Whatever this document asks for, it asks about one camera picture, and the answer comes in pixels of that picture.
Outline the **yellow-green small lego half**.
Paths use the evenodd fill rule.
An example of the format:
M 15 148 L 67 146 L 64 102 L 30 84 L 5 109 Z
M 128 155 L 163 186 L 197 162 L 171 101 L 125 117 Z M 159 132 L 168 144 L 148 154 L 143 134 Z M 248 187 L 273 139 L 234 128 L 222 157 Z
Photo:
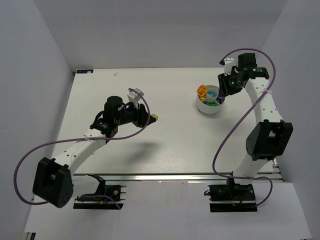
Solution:
M 151 116 L 152 116 L 153 118 L 155 118 L 156 120 L 158 120 L 158 118 L 159 118 L 156 114 L 151 114 Z

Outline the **purple lego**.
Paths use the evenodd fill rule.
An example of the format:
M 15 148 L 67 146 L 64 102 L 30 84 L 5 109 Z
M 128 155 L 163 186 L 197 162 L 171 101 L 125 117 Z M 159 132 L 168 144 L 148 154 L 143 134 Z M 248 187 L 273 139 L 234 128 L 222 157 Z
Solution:
M 218 96 L 218 97 L 216 98 L 216 101 L 217 101 L 219 104 L 223 104 L 223 102 L 225 101 L 225 98 Z

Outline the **green arch lego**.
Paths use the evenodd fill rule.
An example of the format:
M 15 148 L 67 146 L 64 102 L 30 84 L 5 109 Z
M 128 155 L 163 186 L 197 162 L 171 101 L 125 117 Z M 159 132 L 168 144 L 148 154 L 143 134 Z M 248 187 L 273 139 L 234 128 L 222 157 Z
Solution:
M 206 105 L 209 106 L 209 107 L 217 107 L 220 104 L 218 102 L 207 102 Z

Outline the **yellow butterfly lego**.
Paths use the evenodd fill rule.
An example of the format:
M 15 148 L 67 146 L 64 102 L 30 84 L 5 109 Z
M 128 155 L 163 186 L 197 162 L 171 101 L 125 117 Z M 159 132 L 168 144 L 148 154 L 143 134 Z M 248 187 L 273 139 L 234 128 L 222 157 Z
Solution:
M 202 84 L 202 85 L 200 85 L 199 87 L 198 87 L 198 89 L 197 89 L 197 96 L 198 96 L 198 98 L 202 101 L 202 100 L 204 100 L 205 98 L 206 98 L 206 96 L 207 96 L 207 88 L 206 88 L 206 86 L 204 85 L 204 84 Z

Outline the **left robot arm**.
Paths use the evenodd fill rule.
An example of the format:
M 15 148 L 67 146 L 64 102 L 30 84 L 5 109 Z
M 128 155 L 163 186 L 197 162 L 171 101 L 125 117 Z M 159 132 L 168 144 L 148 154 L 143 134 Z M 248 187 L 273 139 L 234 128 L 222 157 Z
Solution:
M 61 154 L 44 157 L 37 165 L 32 192 L 54 205 L 64 207 L 72 197 L 106 199 L 106 181 L 96 174 L 75 176 L 76 170 L 98 149 L 104 147 L 118 133 L 118 127 L 134 124 L 143 128 L 157 121 L 148 114 L 142 103 L 132 99 L 123 103 L 119 96 L 110 96 L 88 131 L 84 140 L 76 141 Z

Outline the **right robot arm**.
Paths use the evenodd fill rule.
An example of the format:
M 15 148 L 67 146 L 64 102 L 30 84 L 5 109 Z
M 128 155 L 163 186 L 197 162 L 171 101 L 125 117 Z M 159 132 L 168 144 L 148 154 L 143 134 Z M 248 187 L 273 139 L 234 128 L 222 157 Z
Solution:
M 244 116 L 253 112 L 256 126 L 246 138 L 244 159 L 229 176 L 237 185 L 250 185 L 265 164 L 284 153 L 293 125 L 284 121 L 273 100 L 275 76 L 257 65 L 254 53 L 240 54 L 237 60 L 225 56 L 220 65 L 224 72 L 218 75 L 218 96 L 226 98 L 245 90 L 252 103 Z

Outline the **blue label left corner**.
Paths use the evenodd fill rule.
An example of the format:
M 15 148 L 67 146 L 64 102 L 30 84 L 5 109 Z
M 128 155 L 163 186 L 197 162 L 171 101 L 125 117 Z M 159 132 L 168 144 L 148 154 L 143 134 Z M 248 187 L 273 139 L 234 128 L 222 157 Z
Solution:
M 93 69 L 78 69 L 76 74 L 92 74 L 93 72 Z

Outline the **white round divided container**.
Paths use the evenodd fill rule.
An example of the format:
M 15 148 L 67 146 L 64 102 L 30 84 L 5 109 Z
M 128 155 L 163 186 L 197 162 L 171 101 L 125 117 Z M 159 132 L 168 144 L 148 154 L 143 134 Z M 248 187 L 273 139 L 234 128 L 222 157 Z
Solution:
M 205 87 L 207 88 L 207 93 L 214 93 L 217 95 L 217 97 L 222 97 L 222 96 L 219 96 L 220 88 L 218 86 L 205 85 Z M 197 109 L 201 113 L 207 114 L 207 115 L 213 115 L 213 114 L 220 112 L 224 106 L 225 101 L 223 102 L 223 104 L 219 104 L 219 106 L 216 106 L 216 107 L 211 107 L 211 106 L 206 105 L 206 103 L 217 102 L 217 97 L 216 98 L 209 98 L 206 96 L 206 98 L 204 100 L 200 100 L 198 97 L 198 94 L 197 94 L 196 102 L 195 102 Z

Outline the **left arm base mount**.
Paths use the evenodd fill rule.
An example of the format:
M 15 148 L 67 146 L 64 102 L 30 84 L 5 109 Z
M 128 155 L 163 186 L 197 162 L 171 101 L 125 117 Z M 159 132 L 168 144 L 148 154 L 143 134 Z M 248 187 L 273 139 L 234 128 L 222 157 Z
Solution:
M 95 174 L 72 177 L 76 210 L 121 210 L 127 187 L 120 183 L 107 182 Z

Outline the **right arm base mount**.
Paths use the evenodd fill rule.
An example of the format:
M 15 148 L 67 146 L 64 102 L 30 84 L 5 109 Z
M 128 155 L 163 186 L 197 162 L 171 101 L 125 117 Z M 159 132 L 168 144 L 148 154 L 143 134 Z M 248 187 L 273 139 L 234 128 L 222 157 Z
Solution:
M 203 193 L 209 197 L 211 213 L 245 213 L 257 212 L 256 196 L 251 184 L 235 184 L 228 179 L 226 184 L 208 185 Z

